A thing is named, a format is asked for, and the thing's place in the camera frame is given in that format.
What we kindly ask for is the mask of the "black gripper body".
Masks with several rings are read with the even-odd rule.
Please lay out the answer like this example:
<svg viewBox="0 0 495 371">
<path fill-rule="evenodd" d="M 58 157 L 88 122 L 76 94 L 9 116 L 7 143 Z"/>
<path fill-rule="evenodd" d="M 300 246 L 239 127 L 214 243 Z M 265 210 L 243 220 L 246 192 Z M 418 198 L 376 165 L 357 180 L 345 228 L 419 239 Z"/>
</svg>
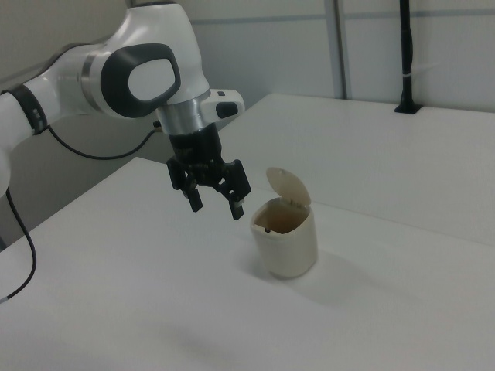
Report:
<svg viewBox="0 0 495 371">
<path fill-rule="evenodd" d="M 174 156 L 197 185 L 213 186 L 214 163 L 224 163 L 217 126 L 209 124 L 191 134 L 169 135 Z"/>
</svg>

